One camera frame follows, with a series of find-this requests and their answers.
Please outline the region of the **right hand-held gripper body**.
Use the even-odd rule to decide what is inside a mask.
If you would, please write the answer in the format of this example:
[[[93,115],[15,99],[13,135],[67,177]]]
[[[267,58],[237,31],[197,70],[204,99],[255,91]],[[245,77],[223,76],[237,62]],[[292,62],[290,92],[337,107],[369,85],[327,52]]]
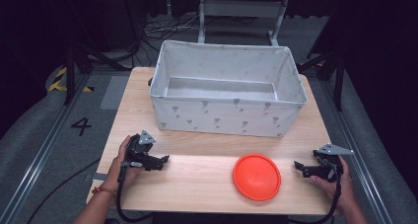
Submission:
[[[313,150],[313,156],[319,163],[321,170],[319,176],[322,179],[334,182],[338,176],[343,174],[342,164],[339,159],[340,155],[354,155],[354,151],[331,143],[327,143]]]

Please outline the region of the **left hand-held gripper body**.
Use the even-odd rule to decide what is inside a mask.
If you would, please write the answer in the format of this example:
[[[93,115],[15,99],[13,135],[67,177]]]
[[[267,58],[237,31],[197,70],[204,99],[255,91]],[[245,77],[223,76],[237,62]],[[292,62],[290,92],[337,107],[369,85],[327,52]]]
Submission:
[[[148,170],[148,166],[155,162],[155,157],[148,154],[156,139],[146,130],[130,137],[126,148],[125,162],[129,167],[139,167]]]

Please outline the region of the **orange plastic flying disc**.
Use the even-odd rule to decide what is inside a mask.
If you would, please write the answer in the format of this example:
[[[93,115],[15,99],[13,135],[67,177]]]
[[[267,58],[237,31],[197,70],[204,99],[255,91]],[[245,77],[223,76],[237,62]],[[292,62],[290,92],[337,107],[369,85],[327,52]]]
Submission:
[[[237,160],[233,168],[233,180],[243,196],[255,201],[273,198],[281,186],[281,174],[274,162],[256,153]]]

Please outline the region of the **white fabric storage box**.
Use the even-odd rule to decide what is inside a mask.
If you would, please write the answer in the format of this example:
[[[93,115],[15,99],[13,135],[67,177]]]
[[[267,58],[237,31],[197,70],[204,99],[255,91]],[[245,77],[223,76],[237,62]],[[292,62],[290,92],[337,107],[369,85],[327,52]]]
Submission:
[[[308,102],[286,46],[163,42],[150,96],[160,129],[282,137]]]

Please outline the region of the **person's left hand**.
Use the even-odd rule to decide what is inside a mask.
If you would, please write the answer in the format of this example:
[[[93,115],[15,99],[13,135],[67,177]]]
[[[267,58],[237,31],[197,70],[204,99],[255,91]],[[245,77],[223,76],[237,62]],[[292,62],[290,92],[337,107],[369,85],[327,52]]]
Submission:
[[[123,140],[121,145],[119,146],[117,156],[112,160],[111,166],[108,169],[107,177],[105,181],[102,183],[102,186],[111,189],[113,191],[117,191],[118,189],[118,177],[120,173],[121,163],[124,160],[126,147],[130,141],[130,136],[127,135],[126,138]],[[125,180],[123,183],[124,188],[130,187],[142,173],[142,168],[130,168],[128,167],[125,174]]]

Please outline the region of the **person's right hand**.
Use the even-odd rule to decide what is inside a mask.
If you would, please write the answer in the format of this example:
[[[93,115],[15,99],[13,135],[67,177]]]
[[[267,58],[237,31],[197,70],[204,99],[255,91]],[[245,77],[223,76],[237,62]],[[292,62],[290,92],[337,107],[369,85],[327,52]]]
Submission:
[[[342,157],[339,157],[339,159],[343,167],[343,174],[340,178],[341,194],[337,201],[337,209],[342,214],[345,214],[349,209],[354,208],[357,205],[357,200],[349,176],[349,167]],[[323,180],[318,176],[310,176],[310,181],[317,187],[323,189],[330,198],[334,197],[336,184]]]

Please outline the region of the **black tripod stand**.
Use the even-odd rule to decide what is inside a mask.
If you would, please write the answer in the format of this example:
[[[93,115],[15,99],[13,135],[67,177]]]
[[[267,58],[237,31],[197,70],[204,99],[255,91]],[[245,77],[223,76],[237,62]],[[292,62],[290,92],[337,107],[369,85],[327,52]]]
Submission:
[[[305,63],[298,63],[297,69],[299,73],[313,68],[314,66],[322,66],[316,73],[316,78],[319,81],[328,81],[332,75],[335,75],[334,90],[333,90],[333,102],[336,108],[341,112],[341,96],[344,79],[344,53],[346,51],[345,40],[337,40],[332,42],[331,40],[325,40],[318,37],[313,44],[313,48],[310,50],[308,56],[314,53],[319,53],[319,56],[309,60]]]
[[[66,103],[76,93],[76,73],[90,74],[96,63],[116,71],[127,68],[122,60],[139,50],[138,21],[129,0],[56,0],[66,51]]]

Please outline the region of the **yellow black hazard tape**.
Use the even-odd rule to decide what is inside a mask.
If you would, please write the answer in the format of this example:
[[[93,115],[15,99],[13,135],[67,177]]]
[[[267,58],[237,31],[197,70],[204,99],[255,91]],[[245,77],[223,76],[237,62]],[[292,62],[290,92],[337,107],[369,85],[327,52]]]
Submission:
[[[60,81],[63,79],[63,76],[67,72],[67,69],[65,66],[63,66],[56,74],[54,80],[52,81],[51,85],[49,86],[49,91],[61,91],[66,92],[67,87],[60,84]]]

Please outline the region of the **metal floor rail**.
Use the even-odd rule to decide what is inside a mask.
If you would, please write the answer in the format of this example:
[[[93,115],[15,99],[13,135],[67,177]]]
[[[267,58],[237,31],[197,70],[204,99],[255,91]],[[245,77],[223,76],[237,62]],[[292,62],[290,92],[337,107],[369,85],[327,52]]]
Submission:
[[[0,216],[0,224],[13,224],[17,214],[20,212],[24,202],[31,192],[35,182],[41,173],[49,154],[55,146],[56,140],[62,131],[64,121],[72,110],[79,96],[82,94],[84,87],[90,80],[90,75],[82,74],[75,83],[75,89],[72,94],[72,99],[67,105],[61,107],[57,118],[50,127],[47,136],[43,140],[41,146],[38,148],[35,157],[32,159],[29,167],[25,171],[25,175],[15,190],[3,214]]]
[[[375,179],[365,163],[364,156],[359,150],[358,143],[354,138],[354,134],[350,130],[346,117],[344,113],[340,112],[335,105],[333,99],[334,91],[327,82],[320,82],[320,87],[324,91],[326,100],[331,107],[332,114],[337,120],[338,127],[342,131],[345,144],[348,148],[354,151],[354,155],[350,157],[350,160],[353,163],[354,170],[358,175],[359,182],[361,183],[365,196],[372,207],[377,222],[379,224],[393,224],[392,219],[383,203],[382,196],[378,190]]]

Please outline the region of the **grey metal stand frame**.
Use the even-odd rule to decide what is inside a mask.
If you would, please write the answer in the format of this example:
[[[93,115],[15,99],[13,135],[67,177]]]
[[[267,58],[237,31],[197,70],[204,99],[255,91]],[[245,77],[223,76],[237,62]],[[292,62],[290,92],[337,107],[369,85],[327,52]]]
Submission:
[[[289,0],[278,2],[244,0],[200,0],[198,43],[205,42],[205,17],[247,17],[275,19],[275,27],[267,33],[270,44],[278,46],[278,35]]]

